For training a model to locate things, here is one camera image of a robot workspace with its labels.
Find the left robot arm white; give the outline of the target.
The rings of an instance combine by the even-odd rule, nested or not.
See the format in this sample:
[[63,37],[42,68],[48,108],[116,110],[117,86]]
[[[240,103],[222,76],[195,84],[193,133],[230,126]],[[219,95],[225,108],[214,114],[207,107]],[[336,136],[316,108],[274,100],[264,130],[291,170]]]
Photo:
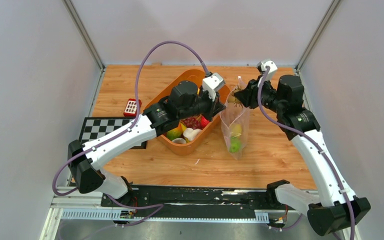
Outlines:
[[225,109],[219,90],[225,85],[210,76],[201,87],[181,81],[168,96],[146,108],[131,125],[124,125],[93,141],[74,140],[68,146],[69,169],[81,194],[101,192],[110,195],[120,206],[129,206],[133,193],[121,176],[104,171],[110,160],[137,144],[159,137],[176,128],[182,119],[202,115],[208,121]]

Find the green apple toy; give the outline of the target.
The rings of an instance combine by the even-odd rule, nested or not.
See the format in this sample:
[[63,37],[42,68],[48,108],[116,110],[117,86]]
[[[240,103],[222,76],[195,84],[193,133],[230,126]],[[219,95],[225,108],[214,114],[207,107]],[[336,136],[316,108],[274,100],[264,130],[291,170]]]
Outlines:
[[231,137],[228,151],[232,154],[238,153],[242,149],[242,141],[239,137]]

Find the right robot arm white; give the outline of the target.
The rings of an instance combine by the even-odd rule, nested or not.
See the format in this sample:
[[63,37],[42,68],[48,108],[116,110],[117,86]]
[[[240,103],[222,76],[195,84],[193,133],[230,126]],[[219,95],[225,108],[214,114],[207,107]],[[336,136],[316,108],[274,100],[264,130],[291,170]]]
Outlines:
[[246,108],[271,110],[279,126],[293,143],[316,184],[317,195],[310,194],[282,179],[267,185],[266,204],[272,209],[287,205],[307,217],[320,236],[349,229],[356,237],[356,226],[371,209],[366,197],[358,197],[341,175],[328,151],[315,115],[304,107],[304,86],[296,75],[283,75],[273,87],[265,74],[248,82],[234,96]]

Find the brown longan cluster toy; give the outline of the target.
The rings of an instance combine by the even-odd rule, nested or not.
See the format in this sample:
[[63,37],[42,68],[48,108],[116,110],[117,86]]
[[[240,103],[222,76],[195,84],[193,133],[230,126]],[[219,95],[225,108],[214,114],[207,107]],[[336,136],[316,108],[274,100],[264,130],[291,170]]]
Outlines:
[[230,94],[228,95],[228,98],[227,98],[227,102],[229,104],[234,104],[235,107],[241,107],[243,108],[243,104],[241,103],[240,100],[238,100],[236,97],[235,97],[235,93],[241,91],[242,88],[237,85],[231,92]]

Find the yellow pear toy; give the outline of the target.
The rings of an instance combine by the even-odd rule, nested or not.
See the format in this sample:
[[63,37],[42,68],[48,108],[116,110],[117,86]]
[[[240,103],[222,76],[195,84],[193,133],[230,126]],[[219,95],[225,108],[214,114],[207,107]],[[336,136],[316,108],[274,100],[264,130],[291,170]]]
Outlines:
[[239,137],[243,133],[242,125],[239,123],[232,123],[229,126],[230,136],[233,138]]

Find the clear zip top bag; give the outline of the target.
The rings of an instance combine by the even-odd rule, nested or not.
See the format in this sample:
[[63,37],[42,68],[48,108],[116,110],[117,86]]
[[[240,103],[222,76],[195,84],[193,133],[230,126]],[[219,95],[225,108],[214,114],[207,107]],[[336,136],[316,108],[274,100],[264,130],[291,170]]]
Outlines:
[[241,76],[237,77],[237,84],[230,91],[225,101],[225,109],[220,113],[221,131],[229,154],[239,160],[243,156],[244,148],[248,144],[251,110],[245,107],[234,93],[246,88]]

